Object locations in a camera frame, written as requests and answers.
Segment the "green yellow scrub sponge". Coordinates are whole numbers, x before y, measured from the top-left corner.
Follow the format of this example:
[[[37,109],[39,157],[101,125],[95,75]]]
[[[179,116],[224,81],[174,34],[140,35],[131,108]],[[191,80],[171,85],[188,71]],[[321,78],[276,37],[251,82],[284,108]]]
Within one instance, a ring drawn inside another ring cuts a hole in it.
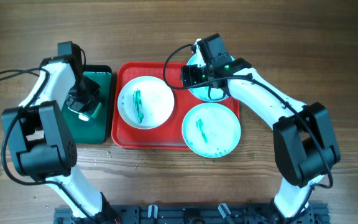
[[[102,103],[90,103],[87,105],[81,105],[79,103],[73,103],[68,109],[78,115],[78,118],[82,121],[95,120],[99,115]]]

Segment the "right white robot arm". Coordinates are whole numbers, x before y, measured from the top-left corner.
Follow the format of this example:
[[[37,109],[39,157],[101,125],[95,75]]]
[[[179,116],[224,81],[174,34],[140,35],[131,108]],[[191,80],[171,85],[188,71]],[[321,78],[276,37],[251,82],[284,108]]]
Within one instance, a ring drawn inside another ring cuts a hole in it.
[[[290,98],[241,58],[211,70],[185,65],[181,82],[185,89],[224,89],[270,126],[275,163],[283,177],[273,207],[283,221],[294,221],[306,212],[315,188],[333,186],[331,169],[341,154],[328,110],[321,103],[306,105]]]

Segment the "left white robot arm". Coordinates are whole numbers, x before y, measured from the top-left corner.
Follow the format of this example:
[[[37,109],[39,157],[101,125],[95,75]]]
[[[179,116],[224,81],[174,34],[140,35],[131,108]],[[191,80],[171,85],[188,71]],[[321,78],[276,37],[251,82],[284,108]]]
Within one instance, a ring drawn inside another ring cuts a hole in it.
[[[77,166],[77,142],[101,143],[109,127],[112,70],[88,65],[82,53],[45,58],[28,69],[37,76],[19,106],[1,116],[5,137],[1,154],[10,154],[21,183],[54,189],[77,222],[119,223],[119,214]]]

